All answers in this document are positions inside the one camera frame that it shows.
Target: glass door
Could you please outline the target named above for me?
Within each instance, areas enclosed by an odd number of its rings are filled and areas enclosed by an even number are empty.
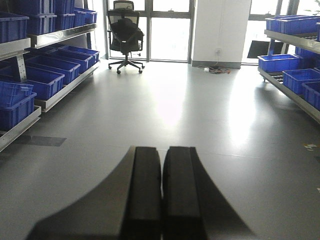
[[[191,62],[194,0],[133,0],[133,3],[134,10],[140,12],[139,28],[144,41],[143,50],[133,52],[132,58]],[[107,8],[113,7],[114,0],[107,0]],[[123,55],[109,50],[109,57]]]
[[[190,0],[152,1],[152,60],[188,61],[192,4]]]

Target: white wall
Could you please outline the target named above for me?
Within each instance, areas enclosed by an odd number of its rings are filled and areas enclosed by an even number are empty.
[[[240,63],[251,0],[198,0],[192,61]],[[216,48],[221,54],[216,55]]]

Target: gray floor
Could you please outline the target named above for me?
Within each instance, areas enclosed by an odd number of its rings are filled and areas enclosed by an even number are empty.
[[[0,153],[0,239],[104,179],[129,146],[196,147],[211,178],[264,240],[320,239],[320,126],[257,68],[209,74],[182,63],[106,61]]]

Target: window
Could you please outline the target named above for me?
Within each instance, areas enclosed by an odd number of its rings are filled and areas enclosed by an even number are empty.
[[[153,11],[189,12],[189,0],[153,0]]]

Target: black office chair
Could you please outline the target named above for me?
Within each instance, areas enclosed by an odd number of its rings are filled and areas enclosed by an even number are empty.
[[[128,64],[139,69],[139,73],[142,73],[142,69],[145,68],[143,63],[128,60],[128,55],[131,52],[142,51],[143,49],[143,37],[144,34],[138,28],[140,13],[134,11],[134,3],[128,0],[114,1],[114,9],[109,10],[107,13],[110,30],[109,43],[110,50],[121,52],[125,55],[125,59],[109,63],[109,69],[111,65],[120,64],[116,73],[120,74],[120,68],[127,66]]]

